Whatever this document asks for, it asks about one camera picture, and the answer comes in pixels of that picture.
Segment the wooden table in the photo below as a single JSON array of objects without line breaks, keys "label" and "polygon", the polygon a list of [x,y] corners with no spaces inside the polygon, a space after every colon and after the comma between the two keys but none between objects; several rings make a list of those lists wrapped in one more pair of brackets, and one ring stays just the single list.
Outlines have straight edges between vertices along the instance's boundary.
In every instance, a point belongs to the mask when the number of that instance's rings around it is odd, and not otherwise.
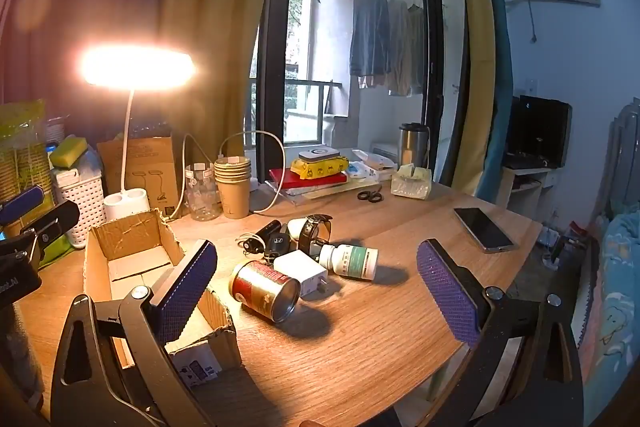
[{"label": "wooden table", "polygon": [[[218,249],[214,286],[231,310],[244,367],[224,372],[194,390],[217,425],[354,426],[393,405],[432,375],[460,347],[417,273],[421,241],[435,237],[452,258],[484,286],[506,289],[524,263],[540,225],[450,188],[434,185],[428,201],[383,190],[385,201],[358,201],[354,192],[295,207],[283,201],[268,216],[207,223],[190,217],[172,223],[190,246],[199,238]],[[480,206],[520,247],[486,255],[453,214],[456,206]],[[246,311],[228,294],[227,279],[244,259],[234,239],[271,219],[288,221],[312,212],[334,217],[332,243],[378,248],[373,283],[330,276],[325,295],[309,295],[280,326]],[[42,288],[24,298],[25,315],[47,385],[71,299],[82,290],[82,253],[41,272]]]}]

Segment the white lamp base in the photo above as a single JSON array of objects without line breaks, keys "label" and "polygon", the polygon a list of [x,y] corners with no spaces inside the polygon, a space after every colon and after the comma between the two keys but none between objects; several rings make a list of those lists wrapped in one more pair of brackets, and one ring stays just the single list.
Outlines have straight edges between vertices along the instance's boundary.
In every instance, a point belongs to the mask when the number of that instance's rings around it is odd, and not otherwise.
[{"label": "white lamp base", "polygon": [[149,198],[144,188],[130,188],[104,198],[104,211],[107,221],[120,219],[149,210]]}]

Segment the television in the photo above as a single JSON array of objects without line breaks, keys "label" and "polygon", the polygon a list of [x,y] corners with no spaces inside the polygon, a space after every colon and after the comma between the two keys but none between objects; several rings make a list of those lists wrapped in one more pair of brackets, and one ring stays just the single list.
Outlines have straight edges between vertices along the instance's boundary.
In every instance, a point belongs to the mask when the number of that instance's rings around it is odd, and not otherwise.
[{"label": "television", "polygon": [[555,169],[563,167],[569,146],[571,115],[571,105],[559,100],[525,95],[514,97],[507,134],[507,156],[519,158],[519,165],[530,158],[532,167],[534,164]]}]

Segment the metal bolt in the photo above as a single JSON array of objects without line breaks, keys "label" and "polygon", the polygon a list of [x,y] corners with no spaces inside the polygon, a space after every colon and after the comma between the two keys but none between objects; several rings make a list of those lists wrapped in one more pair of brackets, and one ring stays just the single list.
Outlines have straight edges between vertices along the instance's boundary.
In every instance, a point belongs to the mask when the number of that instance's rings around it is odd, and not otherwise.
[{"label": "metal bolt", "polygon": [[498,286],[489,286],[484,289],[484,294],[492,301],[499,301],[504,297],[504,292]]},{"label": "metal bolt", "polygon": [[147,295],[149,295],[149,288],[146,286],[136,286],[131,290],[131,296],[134,299],[144,299]]},{"label": "metal bolt", "polygon": [[556,308],[562,304],[562,300],[561,298],[559,298],[555,293],[551,293],[548,295],[548,297],[546,298],[546,301],[551,304],[552,306],[555,306]]}]

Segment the red and gold can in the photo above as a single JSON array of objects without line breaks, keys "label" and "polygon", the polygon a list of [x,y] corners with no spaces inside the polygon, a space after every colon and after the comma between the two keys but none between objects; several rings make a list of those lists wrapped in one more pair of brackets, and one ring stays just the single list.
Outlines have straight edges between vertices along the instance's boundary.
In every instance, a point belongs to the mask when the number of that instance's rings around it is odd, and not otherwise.
[{"label": "red and gold can", "polygon": [[231,273],[229,293],[236,301],[279,323],[296,307],[300,282],[259,261],[245,261]]}]

